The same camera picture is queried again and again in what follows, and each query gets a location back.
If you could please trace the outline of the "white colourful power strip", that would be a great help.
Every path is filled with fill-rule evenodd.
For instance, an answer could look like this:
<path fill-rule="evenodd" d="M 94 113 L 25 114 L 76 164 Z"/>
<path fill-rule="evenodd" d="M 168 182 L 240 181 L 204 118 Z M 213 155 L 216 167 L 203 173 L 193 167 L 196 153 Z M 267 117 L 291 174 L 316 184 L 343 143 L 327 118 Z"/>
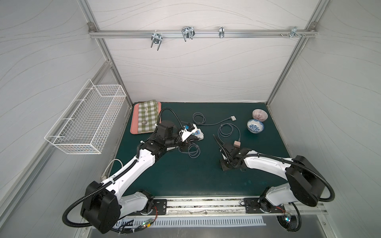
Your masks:
<path fill-rule="evenodd" d="M 194 133 L 191 134 L 197 141 L 204 139 L 204 134 L 201 129 L 197 129 Z"/>

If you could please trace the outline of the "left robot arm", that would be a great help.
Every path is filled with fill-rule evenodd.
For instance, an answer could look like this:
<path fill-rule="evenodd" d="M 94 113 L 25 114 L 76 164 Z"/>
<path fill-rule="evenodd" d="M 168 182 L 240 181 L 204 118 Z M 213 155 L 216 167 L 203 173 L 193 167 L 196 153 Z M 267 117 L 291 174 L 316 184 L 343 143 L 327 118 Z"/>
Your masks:
<path fill-rule="evenodd" d="M 167 152 L 189 149 L 203 139 L 196 124 L 180 123 L 177 128 L 172 121 L 163 121 L 161 117 L 158 116 L 154 132 L 138 144 L 136 155 L 126 165 L 102 182 L 93 181 L 85 195 L 63 212 L 62 222 L 66 226 L 93 226 L 105 234 L 113 230 L 123 216 L 151 211 L 153 196 L 150 193 L 138 191 L 125 196 L 126 190 Z"/>

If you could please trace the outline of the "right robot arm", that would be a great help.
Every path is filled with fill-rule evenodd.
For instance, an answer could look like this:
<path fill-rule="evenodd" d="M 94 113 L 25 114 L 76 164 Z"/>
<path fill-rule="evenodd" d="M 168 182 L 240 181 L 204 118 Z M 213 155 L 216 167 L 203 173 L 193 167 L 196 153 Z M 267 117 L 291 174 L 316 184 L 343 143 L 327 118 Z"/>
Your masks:
<path fill-rule="evenodd" d="M 335 191 L 330 183 L 304 156 L 281 158 L 234 146 L 220 146 L 223 171 L 233 169 L 255 169 L 276 175 L 286 183 L 265 188 L 252 206 L 270 213 L 285 203 L 300 202 L 315 207 L 319 202 L 332 202 Z"/>

